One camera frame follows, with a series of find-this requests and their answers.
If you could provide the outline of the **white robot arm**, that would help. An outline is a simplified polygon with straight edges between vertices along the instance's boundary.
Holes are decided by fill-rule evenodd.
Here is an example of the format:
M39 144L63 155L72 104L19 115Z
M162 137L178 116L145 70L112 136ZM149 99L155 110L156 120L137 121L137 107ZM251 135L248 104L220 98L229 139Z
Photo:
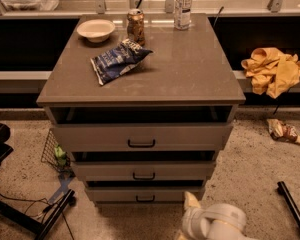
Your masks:
M226 204L202 208L194 194L184 193L184 215L175 240L257 240L244 235L246 214Z

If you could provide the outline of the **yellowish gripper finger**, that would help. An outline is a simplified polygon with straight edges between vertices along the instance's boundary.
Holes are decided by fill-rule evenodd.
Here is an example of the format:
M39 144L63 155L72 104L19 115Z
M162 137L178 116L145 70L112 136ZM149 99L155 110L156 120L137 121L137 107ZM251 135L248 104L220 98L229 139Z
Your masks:
M196 198L194 194L191 192L186 191L184 193L184 209L187 210L188 208L195 207L195 208L200 208L201 204Z

